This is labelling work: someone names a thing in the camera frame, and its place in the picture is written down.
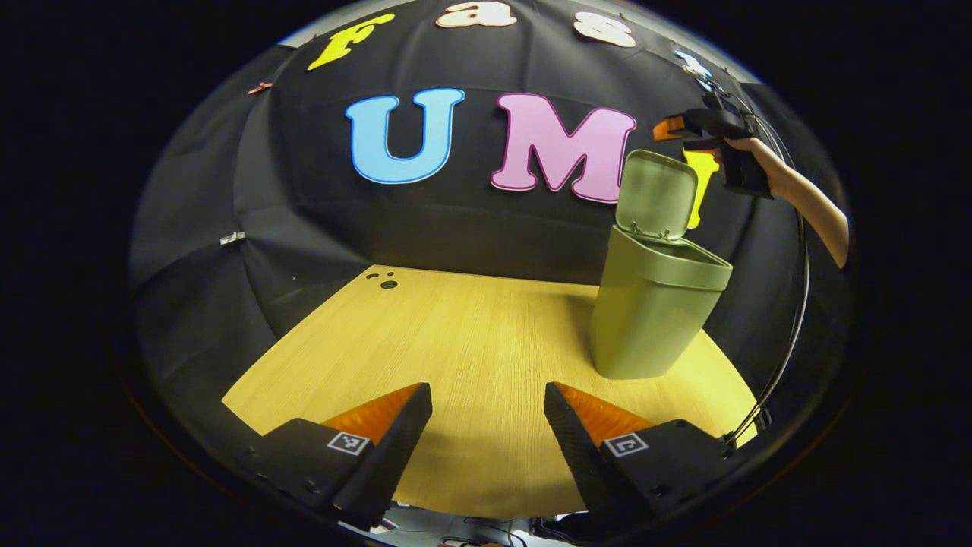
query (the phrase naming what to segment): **tabletop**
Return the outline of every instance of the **tabletop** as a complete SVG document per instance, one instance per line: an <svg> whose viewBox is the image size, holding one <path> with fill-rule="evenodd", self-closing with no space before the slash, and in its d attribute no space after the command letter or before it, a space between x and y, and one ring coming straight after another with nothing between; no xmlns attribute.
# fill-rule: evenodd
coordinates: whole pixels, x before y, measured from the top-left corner
<svg viewBox="0 0 972 547"><path fill-rule="evenodd" d="M543 414L546 383L655 423L686 419L713 437L755 404L702 330L662 377L601 377L586 338L597 293L595 285L374 265L287 333L223 402L262 435L427 382L432 417L395 501L504 520L582 511ZM738 444L753 435L750 427Z"/></svg>

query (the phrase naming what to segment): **pink letter m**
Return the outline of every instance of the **pink letter m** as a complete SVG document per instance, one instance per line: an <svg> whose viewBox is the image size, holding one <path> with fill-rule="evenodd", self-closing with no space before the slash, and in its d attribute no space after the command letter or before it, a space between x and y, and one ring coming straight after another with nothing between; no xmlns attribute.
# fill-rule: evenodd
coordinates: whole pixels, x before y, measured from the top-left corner
<svg viewBox="0 0 972 547"><path fill-rule="evenodd" d="M625 142L638 124L634 118L617 110L596 108L568 135L546 97L509 93L497 103L507 112L509 126L503 168L493 173L493 186L521 191L536 187L537 178L530 172L533 152L553 192L560 190L584 161L584 170L571 190L586 200L617 203Z"/></svg>

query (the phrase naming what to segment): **black cable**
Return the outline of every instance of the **black cable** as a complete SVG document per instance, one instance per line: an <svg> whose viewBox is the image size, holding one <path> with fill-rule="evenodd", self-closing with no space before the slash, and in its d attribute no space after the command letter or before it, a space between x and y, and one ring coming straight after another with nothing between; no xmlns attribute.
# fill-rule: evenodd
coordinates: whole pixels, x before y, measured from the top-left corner
<svg viewBox="0 0 972 547"><path fill-rule="evenodd" d="M492 525L487 525L487 524L484 524L484 523L470 522L469 519L475 519L475 517L465 517L463 519L463 522L466 523L466 524L468 524L468 525L476 525L476 526L479 526L479 527L486 527L486 528L489 528L489 529L496 529L496 530L499 530L499 531L506 532L506 538L509 540L509 547L513 547L513 538L514 537L520 540L520 543L523 544L523 547L527 547L527 542L524 541L524 539L522 537L520 537L519 535L516 535L515 533L512 533L511 532L513 530L513 521L512 520L509 521L509 528L508 529L502 529L502 528L494 527Z"/></svg>
<svg viewBox="0 0 972 547"><path fill-rule="evenodd" d="M783 144L782 138L780 137L780 134L776 131L776 129L773 128L773 126L769 122L757 116L752 111L752 109L749 108L746 102L743 101L740 97L735 96L734 94L723 90L718 84L713 84L713 86L716 88L717 91L721 92L722 94L735 98L737 101L739 101L740 104L743 105L744 108L746 108L749 115L755 118L757 122L760 123L761 126L765 125L764 129L767 130L768 136L772 140L774 148L777 149L777 153L781 155L781 160L783 160L791 168L795 168L793 157L790 156L789 150L786 149L786 145ZM782 377L783 372L786 370L786 366L789 364L790 356L793 354L793 350L796 347L797 338L800 335L800 329L803 326L803 317L807 310L807 297L810 294L810 255L807 249L807 238L806 238L806 232L804 227L805 223L804 223L803 216L799 213L799 211L796 212L796 215L797 215L797 229L799 232L798 245L804 263L803 303L801 304L799 312L794 313L793 315L793 323L790 326L790 336L789 336L790 342L789 342L789 347L786 351L786 356L783 358L780 364L777 365L776 370L774 370L773 375L770 377L770 380L763 387L763 390L760 392L759 397L756 398L756 404L753 405L752 409L746 415L746 418L743 419L743 422L740 423L739 427L737 427L732 433L730 433L727 436L726 438L727 443L730 443L736 440L737 438L739 438L739 436L742 435L743 432L749 428L752 422L756 419L756 416L759 415L762 406L766 404L767 400L769 400L770 395L773 393L773 391L776 389L777 385L779 384L780 378Z"/></svg>
<svg viewBox="0 0 972 547"><path fill-rule="evenodd" d="M536 526L537 526L537 528L543 530L544 532L549 533L549 534L552 534L552 535L558 537L559 539L561 539L562 541L566 541L566 542L571 543L573 545L576 545L578 543L583 543L582 541L578 541L576 538L571 537L566 532L558 531L556 529L549 529L549 528L547 528L546 526L543 525L543 521L540 520L540 519L537 519Z"/></svg>
<svg viewBox="0 0 972 547"><path fill-rule="evenodd" d="M443 535L440 537L439 541L445 543L446 541L462 541L463 544L459 547L466 547L467 545L477 545L475 540L469 539L468 537L459 537L457 535Z"/></svg>

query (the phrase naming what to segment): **yellow letter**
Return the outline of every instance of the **yellow letter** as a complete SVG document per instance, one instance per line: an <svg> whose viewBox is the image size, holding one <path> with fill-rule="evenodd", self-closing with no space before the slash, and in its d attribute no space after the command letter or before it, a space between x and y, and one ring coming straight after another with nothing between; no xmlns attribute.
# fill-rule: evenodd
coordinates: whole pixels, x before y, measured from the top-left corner
<svg viewBox="0 0 972 547"><path fill-rule="evenodd" d="M516 18L509 15L509 6L503 2L466 2L449 6L445 11L449 13L436 19L435 24L445 27L507 26L516 22Z"/></svg>
<svg viewBox="0 0 972 547"><path fill-rule="evenodd" d="M692 205L692 215L688 219L689 230L699 226L699 207L702 206L702 198L706 195L709 187L709 179L712 174L719 170L719 164L712 158L712 154L706 152L695 152L682 150L685 155L685 162L688 166L695 169L695 174L699 175L699 186L695 190L695 203Z"/></svg>
<svg viewBox="0 0 972 547"><path fill-rule="evenodd" d="M577 18L573 28L584 36L603 40L622 48L635 47L635 39L629 36L631 29L624 23L589 12L577 12L573 16Z"/></svg>
<svg viewBox="0 0 972 547"><path fill-rule="evenodd" d="M393 18L395 18L395 14L385 14L381 17L360 22L354 26L349 26L344 30L334 33L334 35L330 37L330 42L328 43L328 46L324 48L321 56L317 57L317 60L310 63L307 70L314 70L322 64L331 62L335 59L340 59L349 54L351 50L346 47L348 44L360 44L365 38L371 35L371 31L374 30L374 25L388 22Z"/></svg>

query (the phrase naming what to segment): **yellow letter f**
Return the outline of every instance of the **yellow letter f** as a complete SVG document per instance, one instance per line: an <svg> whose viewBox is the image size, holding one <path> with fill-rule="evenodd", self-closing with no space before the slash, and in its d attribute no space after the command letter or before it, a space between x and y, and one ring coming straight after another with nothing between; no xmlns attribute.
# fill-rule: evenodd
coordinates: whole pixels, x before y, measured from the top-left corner
<svg viewBox="0 0 972 547"><path fill-rule="evenodd" d="M330 37L330 43L324 48L321 56L310 63L307 70L314 70L322 64L340 59L349 54L351 50L347 48L348 44L360 44L365 38L371 35L371 31L374 30L374 25L388 22L393 18L395 18L395 14L385 14L336 32Z"/></svg>

